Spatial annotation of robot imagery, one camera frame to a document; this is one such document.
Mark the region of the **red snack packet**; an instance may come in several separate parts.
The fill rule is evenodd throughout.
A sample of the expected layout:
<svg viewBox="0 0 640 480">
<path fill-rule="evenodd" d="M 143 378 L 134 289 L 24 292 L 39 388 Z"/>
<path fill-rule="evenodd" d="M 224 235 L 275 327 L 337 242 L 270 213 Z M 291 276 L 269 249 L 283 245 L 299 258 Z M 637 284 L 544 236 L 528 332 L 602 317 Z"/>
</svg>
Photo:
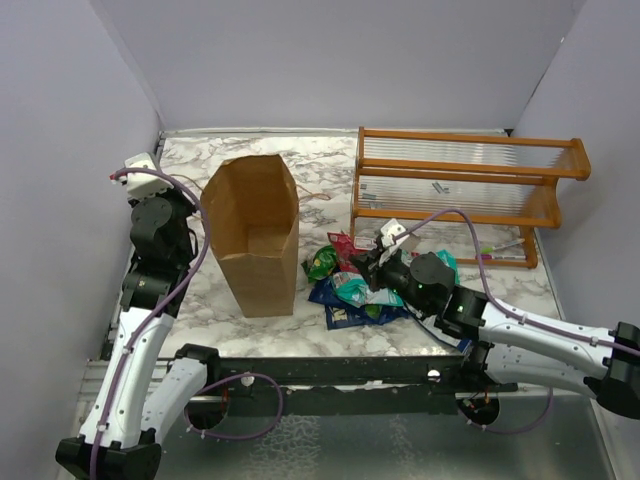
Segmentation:
<svg viewBox="0 0 640 480">
<path fill-rule="evenodd" d="M 327 234 L 329 243 L 334 248 L 337 256 L 337 265 L 343 272 L 359 273 L 359 270 L 352 264 L 350 257 L 365 253 L 365 250 L 358 249 L 351 237 L 346 233 L 329 232 Z"/>
</svg>

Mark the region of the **teal snack packet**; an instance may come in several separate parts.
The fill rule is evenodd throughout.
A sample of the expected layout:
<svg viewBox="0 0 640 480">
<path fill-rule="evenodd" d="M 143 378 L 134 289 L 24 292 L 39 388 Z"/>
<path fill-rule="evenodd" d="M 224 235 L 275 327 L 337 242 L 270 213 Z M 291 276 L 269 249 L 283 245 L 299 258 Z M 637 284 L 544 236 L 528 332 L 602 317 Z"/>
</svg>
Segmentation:
<svg viewBox="0 0 640 480">
<path fill-rule="evenodd" d="M 404 305 L 401 297 L 388 288 L 371 290 L 360 274 L 337 272 L 331 276 L 330 282 L 339 299 L 357 308 L 366 305 L 389 307 Z"/>
<path fill-rule="evenodd" d="M 446 249 L 442 249 L 436 252 L 438 258 L 450 269 L 454 271 L 455 283 L 459 284 L 459 273 L 456 258 Z"/>
</svg>

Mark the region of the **green snack bag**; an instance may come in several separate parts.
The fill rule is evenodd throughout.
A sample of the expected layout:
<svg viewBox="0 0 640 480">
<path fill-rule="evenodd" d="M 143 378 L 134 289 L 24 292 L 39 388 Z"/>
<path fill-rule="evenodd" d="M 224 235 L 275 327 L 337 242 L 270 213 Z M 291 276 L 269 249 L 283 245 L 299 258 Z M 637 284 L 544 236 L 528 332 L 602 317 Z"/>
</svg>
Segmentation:
<svg viewBox="0 0 640 480">
<path fill-rule="evenodd" d="M 338 257 L 332 245 L 318 249 L 302 261 L 301 267 L 310 283 L 321 281 L 332 274 L 338 264 Z"/>
</svg>

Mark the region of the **Kettle sea salt vinegar chips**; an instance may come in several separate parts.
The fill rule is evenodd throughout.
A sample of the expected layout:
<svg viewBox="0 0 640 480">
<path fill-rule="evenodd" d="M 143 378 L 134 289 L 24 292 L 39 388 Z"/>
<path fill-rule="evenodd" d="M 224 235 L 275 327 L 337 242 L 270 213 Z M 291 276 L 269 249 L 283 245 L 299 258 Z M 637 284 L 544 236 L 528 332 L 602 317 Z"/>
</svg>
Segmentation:
<svg viewBox="0 0 640 480">
<path fill-rule="evenodd" d="M 322 305 L 328 330 L 337 330 L 365 325 L 385 325 L 396 319 L 409 318 L 403 307 L 364 305 L 355 307 L 341 300 L 328 278 L 314 284 L 308 300 Z"/>
</svg>

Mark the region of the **brown paper bag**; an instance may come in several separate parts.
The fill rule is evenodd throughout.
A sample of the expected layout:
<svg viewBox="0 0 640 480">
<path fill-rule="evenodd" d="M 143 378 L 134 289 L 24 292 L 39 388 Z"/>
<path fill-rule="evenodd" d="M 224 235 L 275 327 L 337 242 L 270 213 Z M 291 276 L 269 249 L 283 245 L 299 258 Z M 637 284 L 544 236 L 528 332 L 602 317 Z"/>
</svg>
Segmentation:
<svg viewBox="0 0 640 480">
<path fill-rule="evenodd" d="M 200 195 L 212 255 L 194 277 L 183 322 L 288 317 L 300 270 L 300 204 L 307 196 L 278 154 L 171 164 Z"/>
</svg>

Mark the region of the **blue white snack bag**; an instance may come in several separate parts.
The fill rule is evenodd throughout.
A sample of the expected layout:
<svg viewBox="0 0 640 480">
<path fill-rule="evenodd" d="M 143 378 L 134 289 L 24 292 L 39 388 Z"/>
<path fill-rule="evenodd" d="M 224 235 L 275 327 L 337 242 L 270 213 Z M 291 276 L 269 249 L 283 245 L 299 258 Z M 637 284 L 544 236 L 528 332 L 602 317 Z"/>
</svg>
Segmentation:
<svg viewBox="0 0 640 480">
<path fill-rule="evenodd" d="M 435 325 L 437 320 L 436 315 L 432 315 L 424 318 L 415 316 L 414 320 L 424 332 L 426 332 L 431 338 L 433 338 L 434 340 L 436 340 L 442 345 L 456 349 L 461 353 L 467 352 L 471 346 L 471 341 L 469 339 L 454 338 L 449 334 L 444 333 L 440 328 L 438 328 Z"/>
</svg>

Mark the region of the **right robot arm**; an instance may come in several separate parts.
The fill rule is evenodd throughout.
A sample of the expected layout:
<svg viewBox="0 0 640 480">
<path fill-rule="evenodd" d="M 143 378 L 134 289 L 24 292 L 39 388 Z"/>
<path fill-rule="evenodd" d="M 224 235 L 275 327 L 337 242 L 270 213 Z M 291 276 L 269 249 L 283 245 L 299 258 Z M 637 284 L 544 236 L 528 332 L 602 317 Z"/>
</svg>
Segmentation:
<svg viewBox="0 0 640 480">
<path fill-rule="evenodd" d="M 461 383 L 481 391 L 489 384 L 528 383 L 594 399 L 622 417 L 639 417 L 639 329 L 572 324 L 532 314 L 492 295 L 456 283 L 436 254 L 405 264 L 400 253 L 379 248 L 350 256 L 371 290 L 398 294 L 419 319 L 472 346 L 459 367 Z"/>
</svg>

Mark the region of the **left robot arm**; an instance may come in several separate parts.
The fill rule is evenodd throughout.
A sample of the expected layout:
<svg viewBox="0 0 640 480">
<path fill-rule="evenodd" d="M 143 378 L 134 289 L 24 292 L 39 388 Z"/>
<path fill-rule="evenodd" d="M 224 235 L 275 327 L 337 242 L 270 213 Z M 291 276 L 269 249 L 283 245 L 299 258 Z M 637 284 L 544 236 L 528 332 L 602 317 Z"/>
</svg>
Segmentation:
<svg viewBox="0 0 640 480">
<path fill-rule="evenodd" d="M 187 222 L 199 210 L 194 194 L 176 189 L 133 203 L 134 253 L 111 358 L 78 435 L 61 440 L 55 454 L 76 479 L 154 478 L 161 444 L 191 397 L 220 385 L 217 351 L 187 345 L 160 384 L 150 386 L 186 288 L 206 256 Z"/>
</svg>

